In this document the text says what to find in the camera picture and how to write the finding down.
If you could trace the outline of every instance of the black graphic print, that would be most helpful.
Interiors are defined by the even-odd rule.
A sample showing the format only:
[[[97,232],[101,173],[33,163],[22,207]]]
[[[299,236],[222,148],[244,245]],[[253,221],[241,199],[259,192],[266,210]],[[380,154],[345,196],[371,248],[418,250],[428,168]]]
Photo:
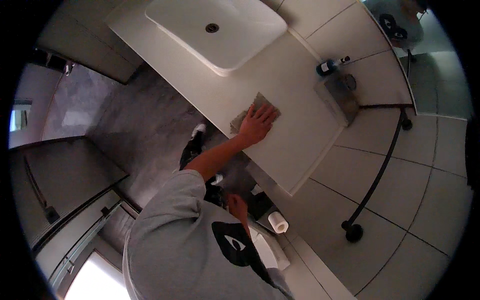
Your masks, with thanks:
[[[395,18],[391,14],[382,13],[378,18],[378,22],[387,34],[388,38],[394,38],[398,40],[407,39],[407,31],[396,25]]]
[[[212,231],[223,256],[229,262],[239,267],[250,266],[266,283],[273,284],[241,223],[213,222]]]

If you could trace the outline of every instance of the hand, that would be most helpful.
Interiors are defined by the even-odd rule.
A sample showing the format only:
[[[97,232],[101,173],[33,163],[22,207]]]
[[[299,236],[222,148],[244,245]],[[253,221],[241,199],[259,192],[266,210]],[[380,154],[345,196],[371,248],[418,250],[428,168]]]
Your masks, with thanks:
[[[255,104],[252,104],[240,126],[239,135],[243,137],[246,148],[263,140],[272,129],[272,122],[276,117],[273,105],[263,104],[262,107],[253,113]]]
[[[247,222],[247,203],[242,197],[235,194],[227,194],[228,211],[232,216],[240,220],[240,222]]]

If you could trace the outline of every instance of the bottle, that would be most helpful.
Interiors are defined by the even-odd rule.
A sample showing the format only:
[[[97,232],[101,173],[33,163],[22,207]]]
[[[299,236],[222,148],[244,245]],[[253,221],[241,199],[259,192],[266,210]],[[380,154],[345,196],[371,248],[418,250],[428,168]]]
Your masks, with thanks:
[[[317,73],[322,77],[328,76],[338,70],[338,67],[346,63],[347,61],[350,61],[349,56],[346,56],[344,59],[339,60],[324,60],[317,66]]]

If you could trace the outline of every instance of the white toilet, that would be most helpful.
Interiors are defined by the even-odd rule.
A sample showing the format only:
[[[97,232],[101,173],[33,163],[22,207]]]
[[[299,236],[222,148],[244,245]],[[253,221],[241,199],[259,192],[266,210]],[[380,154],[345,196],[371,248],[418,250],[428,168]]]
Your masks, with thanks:
[[[259,226],[249,224],[250,236],[265,267],[284,270],[290,265],[285,253],[276,239]]]

